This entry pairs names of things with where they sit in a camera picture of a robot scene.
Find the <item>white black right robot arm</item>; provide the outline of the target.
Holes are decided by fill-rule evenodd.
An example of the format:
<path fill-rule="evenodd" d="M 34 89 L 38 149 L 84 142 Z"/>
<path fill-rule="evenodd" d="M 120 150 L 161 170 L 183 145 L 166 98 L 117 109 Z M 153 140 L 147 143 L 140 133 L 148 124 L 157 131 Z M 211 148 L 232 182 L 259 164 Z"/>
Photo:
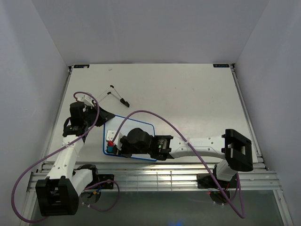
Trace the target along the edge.
<path fill-rule="evenodd" d="M 157 161 L 192 156 L 219 158 L 221 161 L 215 165 L 212 175 L 218 187 L 225 186 L 238 172 L 253 171 L 252 142 L 234 129 L 226 129 L 217 137 L 184 141 L 171 135 L 152 136 L 134 128 L 118 138 L 117 147 L 120 155 L 147 154 Z"/>

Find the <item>blue bone-shaped whiteboard eraser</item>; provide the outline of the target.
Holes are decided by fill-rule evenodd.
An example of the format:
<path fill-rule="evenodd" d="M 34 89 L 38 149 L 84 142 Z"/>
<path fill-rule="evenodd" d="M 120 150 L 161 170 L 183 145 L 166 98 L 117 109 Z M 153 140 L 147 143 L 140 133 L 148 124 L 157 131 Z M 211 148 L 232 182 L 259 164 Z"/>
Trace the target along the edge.
<path fill-rule="evenodd" d="M 107 153 L 115 154 L 116 153 L 116 147 L 115 146 L 107 146 Z"/>

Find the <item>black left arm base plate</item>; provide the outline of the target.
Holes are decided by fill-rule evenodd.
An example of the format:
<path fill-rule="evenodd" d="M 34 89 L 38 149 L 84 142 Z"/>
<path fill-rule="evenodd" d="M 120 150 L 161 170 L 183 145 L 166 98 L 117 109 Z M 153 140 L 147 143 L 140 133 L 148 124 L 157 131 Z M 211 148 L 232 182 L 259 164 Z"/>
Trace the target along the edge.
<path fill-rule="evenodd" d="M 114 187 L 114 183 L 112 182 L 114 180 L 114 174 L 99 174 L 97 182 L 103 182 L 105 183 L 99 184 L 95 187 L 96 190 L 112 190 Z"/>

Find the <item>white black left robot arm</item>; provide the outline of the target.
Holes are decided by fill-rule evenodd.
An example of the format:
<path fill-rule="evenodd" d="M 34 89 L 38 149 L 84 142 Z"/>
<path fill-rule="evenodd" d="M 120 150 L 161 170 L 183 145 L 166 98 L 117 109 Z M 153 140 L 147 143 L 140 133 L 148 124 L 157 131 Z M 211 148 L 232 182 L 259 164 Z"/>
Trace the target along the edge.
<path fill-rule="evenodd" d="M 74 215 L 78 210 L 80 194 L 87 186 L 95 188 L 100 182 L 95 165 L 75 168 L 75 163 L 88 129 L 93 125 L 104 125 L 115 115 L 84 102 L 72 103 L 70 114 L 63 126 L 63 150 L 45 179 L 38 180 L 35 186 L 40 212 L 44 217 Z"/>

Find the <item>blue-framed whiteboard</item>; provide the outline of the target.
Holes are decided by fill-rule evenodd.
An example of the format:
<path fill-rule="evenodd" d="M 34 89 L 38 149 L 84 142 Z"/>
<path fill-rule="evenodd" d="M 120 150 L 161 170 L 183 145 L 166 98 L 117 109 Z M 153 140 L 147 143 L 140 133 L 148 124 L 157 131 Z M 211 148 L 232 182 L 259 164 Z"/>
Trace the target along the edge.
<path fill-rule="evenodd" d="M 106 122 L 103 126 L 103 153 L 107 156 L 113 156 L 117 158 L 125 158 L 125 156 L 113 154 L 107 151 L 107 139 L 112 140 L 115 131 L 117 131 L 118 127 L 122 123 L 125 117 L 116 115 L 113 119 Z M 155 127 L 143 121 L 138 121 L 134 119 L 128 119 L 125 124 L 122 126 L 120 133 L 122 135 L 127 135 L 131 129 L 141 128 L 143 131 L 148 134 L 154 136 L 155 135 Z M 156 162 L 157 160 L 152 159 L 149 154 L 133 154 L 130 159 Z"/>

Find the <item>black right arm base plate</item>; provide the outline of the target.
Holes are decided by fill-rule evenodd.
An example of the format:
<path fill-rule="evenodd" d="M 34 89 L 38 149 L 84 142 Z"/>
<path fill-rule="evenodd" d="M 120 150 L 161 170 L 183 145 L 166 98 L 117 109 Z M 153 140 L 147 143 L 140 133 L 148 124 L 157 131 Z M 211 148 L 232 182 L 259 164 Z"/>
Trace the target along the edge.
<path fill-rule="evenodd" d="M 213 181 L 212 177 L 209 174 L 197 174 L 197 187 L 204 188 L 204 189 L 218 189 L 218 186 Z M 222 187 L 223 190 L 227 190 L 228 188 L 236 188 L 237 186 L 237 179 L 236 176 L 233 176 L 230 181 L 222 181 L 218 180 L 218 183 Z"/>

